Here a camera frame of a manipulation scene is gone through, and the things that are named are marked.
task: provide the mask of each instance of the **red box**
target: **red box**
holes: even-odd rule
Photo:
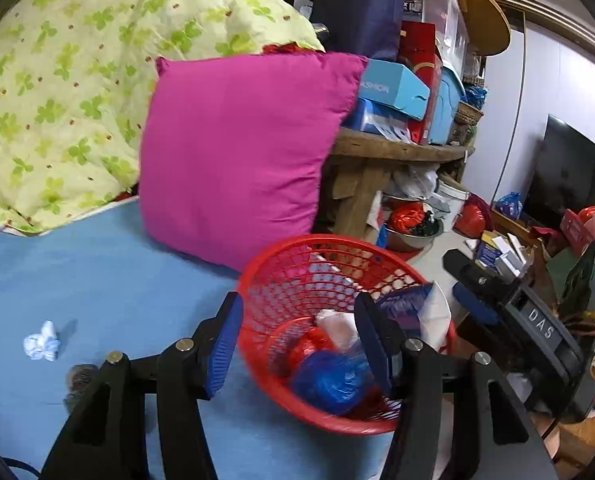
[[[560,222],[560,229],[564,237],[568,240],[568,243],[571,244],[576,256],[580,256],[586,246],[593,241],[591,233],[570,209],[564,212],[564,216]]]
[[[407,121],[411,140],[417,144],[427,144],[439,83],[442,79],[442,60],[435,46],[435,25],[433,23],[402,22],[400,51],[397,60],[410,67],[411,71],[431,90],[429,104],[422,120],[408,119]]]

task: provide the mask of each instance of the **wooden table leg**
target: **wooden table leg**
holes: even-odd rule
[[[357,184],[353,182],[354,175],[359,178]],[[333,227],[333,234],[362,238],[375,193],[386,186],[388,178],[389,173],[385,171],[384,163],[379,160],[367,158],[360,168],[340,168],[339,184],[336,181],[334,189],[354,188],[354,192],[348,197],[340,196],[340,211]]]

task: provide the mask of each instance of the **white bucket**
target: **white bucket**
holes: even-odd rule
[[[462,208],[470,193],[468,191],[463,191],[461,189],[457,189],[455,187],[449,186],[449,184],[442,182],[441,180],[437,181],[439,186],[437,187],[437,194],[439,194],[443,199],[445,199],[449,203],[450,212],[444,216],[444,232],[449,232],[453,225],[455,224],[455,220],[457,216],[462,212]]]

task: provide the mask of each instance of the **red plastic basket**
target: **red plastic basket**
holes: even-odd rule
[[[254,380],[284,409],[324,430],[379,434],[395,430],[400,403],[377,390],[347,416],[305,403],[288,386],[286,355],[322,308],[352,311],[358,292],[377,300],[426,281],[403,260],[374,245],[334,235],[306,235],[259,254],[240,278],[244,321],[239,345]],[[455,338],[451,324],[447,346]]]

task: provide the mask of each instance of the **metal screw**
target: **metal screw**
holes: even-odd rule
[[[491,363],[491,356],[488,355],[486,352],[476,352],[473,356],[473,359],[475,359],[476,363],[484,366]]]
[[[195,346],[195,342],[193,339],[184,338],[180,339],[175,343],[175,348],[177,348],[180,352],[188,352]]]
[[[122,357],[124,357],[123,352],[120,352],[119,350],[113,350],[106,354],[106,361],[108,361],[112,365],[116,365],[122,360]]]
[[[419,352],[423,348],[424,343],[413,337],[411,339],[407,339],[404,343],[404,346],[412,352]]]

